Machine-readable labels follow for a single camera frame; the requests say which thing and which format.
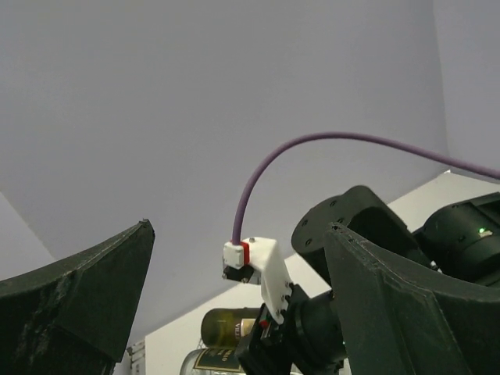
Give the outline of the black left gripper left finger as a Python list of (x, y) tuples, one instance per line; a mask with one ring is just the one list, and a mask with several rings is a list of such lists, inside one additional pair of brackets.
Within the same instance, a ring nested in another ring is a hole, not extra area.
[(127, 348), (155, 231), (142, 220), (1, 282), (3, 374), (111, 374)]

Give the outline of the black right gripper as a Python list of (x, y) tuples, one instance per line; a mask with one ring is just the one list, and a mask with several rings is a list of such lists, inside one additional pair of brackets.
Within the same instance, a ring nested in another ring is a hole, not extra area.
[(334, 292), (310, 298), (294, 284), (286, 301), (282, 324), (262, 305), (250, 334), (240, 340), (235, 356), (243, 371), (289, 374), (296, 366), (303, 374), (339, 374), (348, 355)]

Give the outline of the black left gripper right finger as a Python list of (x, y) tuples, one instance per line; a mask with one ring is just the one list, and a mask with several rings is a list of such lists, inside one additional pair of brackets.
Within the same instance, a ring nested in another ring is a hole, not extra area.
[(497, 374), (499, 290), (430, 270), (341, 224), (324, 251), (353, 374)]

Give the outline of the tall clear wine bottle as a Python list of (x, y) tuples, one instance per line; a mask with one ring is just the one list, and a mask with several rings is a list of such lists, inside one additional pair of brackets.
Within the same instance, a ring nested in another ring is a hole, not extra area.
[(233, 349), (200, 348), (189, 352), (180, 368), (180, 375), (245, 374)]

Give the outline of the olive wine bottle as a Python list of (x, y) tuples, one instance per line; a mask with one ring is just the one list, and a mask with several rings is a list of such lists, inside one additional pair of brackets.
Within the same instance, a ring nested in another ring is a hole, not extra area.
[(201, 339), (208, 348), (236, 348), (252, 331), (260, 308), (211, 309), (201, 323)]

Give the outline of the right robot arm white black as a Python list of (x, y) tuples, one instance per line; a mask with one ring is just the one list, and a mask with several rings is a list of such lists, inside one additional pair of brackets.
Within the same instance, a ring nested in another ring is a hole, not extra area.
[(329, 284), (293, 284), (236, 355), (248, 374), (496, 374), (499, 196), (447, 205), (410, 231), (369, 188), (310, 209), (293, 249)]

